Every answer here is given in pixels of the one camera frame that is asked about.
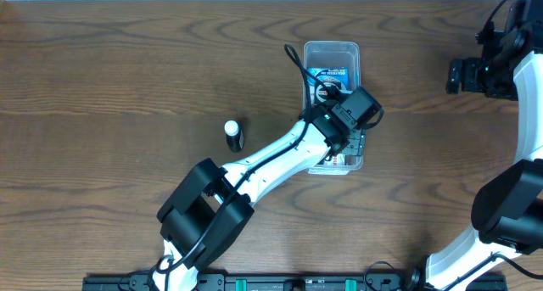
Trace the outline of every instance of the clear plastic container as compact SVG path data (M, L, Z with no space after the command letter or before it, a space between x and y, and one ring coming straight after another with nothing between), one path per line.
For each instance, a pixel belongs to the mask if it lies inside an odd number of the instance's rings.
M360 49L354 42L336 41L310 41L304 46L304 67L309 69L342 69L347 68L349 77L348 91L353 91L360 86ZM302 88L305 99L305 88ZM362 167L364 157L364 145L366 143L366 131L351 133L350 145L342 151L344 163L332 165L333 160L327 164L324 162L307 170L311 174L321 175L346 175L349 171Z

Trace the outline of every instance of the white bottle cap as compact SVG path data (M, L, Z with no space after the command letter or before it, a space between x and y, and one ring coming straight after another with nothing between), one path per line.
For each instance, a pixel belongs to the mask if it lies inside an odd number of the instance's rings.
M229 136L238 135L238 132L239 132L238 123L234 120L227 121L227 123L224 124L224 132L226 132Z

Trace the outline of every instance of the tabletop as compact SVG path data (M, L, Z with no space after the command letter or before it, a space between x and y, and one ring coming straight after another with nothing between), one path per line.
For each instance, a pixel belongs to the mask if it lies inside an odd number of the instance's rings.
M300 172L267 194L214 269L407 269L470 223L474 194L512 164L518 105L445 93L449 62L497 0L8 2L0 17L0 289L77 290L151 267L156 212L200 160L241 159L302 104L283 51L352 41L384 106L364 165ZM507 9L498 14L503 22ZM232 153L223 125L244 120ZM543 255L518 262L543 271ZM541 288L509 266L513 290Z

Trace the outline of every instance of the small bottle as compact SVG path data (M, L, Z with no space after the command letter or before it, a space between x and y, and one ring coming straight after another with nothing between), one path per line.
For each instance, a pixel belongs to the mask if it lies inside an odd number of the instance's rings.
M232 152L239 152L244 147L244 133L241 131L241 126L230 120L224 124L224 132L227 133L227 144Z

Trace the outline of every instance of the wood grain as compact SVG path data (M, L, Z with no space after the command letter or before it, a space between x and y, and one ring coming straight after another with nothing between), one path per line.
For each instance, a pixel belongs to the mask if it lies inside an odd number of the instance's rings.
M348 176L288 179L214 264L229 272L407 268L470 222L511 163L517 104L445 94L496 0L11 2L0 20L0 289L77 290L149 268L156 211L194 164L279 138L302 104L283 52L354 41L385 106ZM498 20L503 21L503 14ZM222 126L246 120L232 154ZM543 271L537 253L519 262ZM541 288L507 266L513 290Z

